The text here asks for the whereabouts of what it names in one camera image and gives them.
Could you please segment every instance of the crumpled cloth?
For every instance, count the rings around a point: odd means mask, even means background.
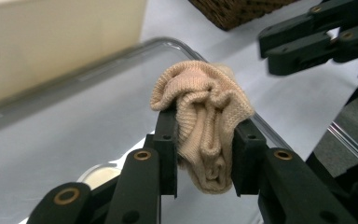
[[[173,65],[158,79],[150,100],[157,111],[172,104],[180,163],[202,192],[226,192],[232,185],[234,129],[255,113],[232,71],[201,61]]]

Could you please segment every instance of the clear plastic tray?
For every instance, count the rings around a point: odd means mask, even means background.
[[[90,167],[118,159],[154,130],[149,108],[161,73],[203,60],[180,41],[154,39],[0,108],[0,224],[19,223],[42,197]],[[287,144],[258,116],[271,147]],[[162,223],[258,223],[257,196],[204,195],[179,171],[178,198],[162,197]]]

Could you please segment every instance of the knit fabric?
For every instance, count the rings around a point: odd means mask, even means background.
[[[231,188],[235,127],[254,114],[229,68],[187,61],[168,68],[153,89],[150,105],[176,104],[178,154],[194,184],[205,193]]]

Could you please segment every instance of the woven basket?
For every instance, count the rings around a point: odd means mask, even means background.
[[[298,0],[189,0],[208,20],[230,30]]]

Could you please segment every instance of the screw hole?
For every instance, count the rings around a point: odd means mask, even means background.
[[[80,191],[76,188],[63,189],[58,194],[56,194],[54,197],[54,202],[58,205],[66,205],[76,200],[79,195]]]
[[[152,154],[148,151],[139,151],[133,155],[133,157],[138,161],[145,161],[149,159],[152,156]]]
[[[283,161],[290,161],[293,158],[292,154],[290,154],[286,151],[283,151],[283,150],[275,151],[274,155],[276,158],[283,160]]]
[[[319,11],[321,11],[321,10],[322,10],[321,7],[313,7],[310,11],[311,11],[311,12],[319,12]]]
[[[351,39],[353,37],[353,33],[347,32],[342,35],[342,38],[344,39]]]
[[[338,223],[338,217],[331,212],[322,211],[319,216],[328,223]]]
[[[253,135],[253,134],[248,134],[248,136],[247,136],[249,139],[255,139],[255,135]]]
[[[124,223],[131,224],[137,222],[139,220],[139,217],[140,217],[139,212],[132,210],[124,214],[122,221]]]

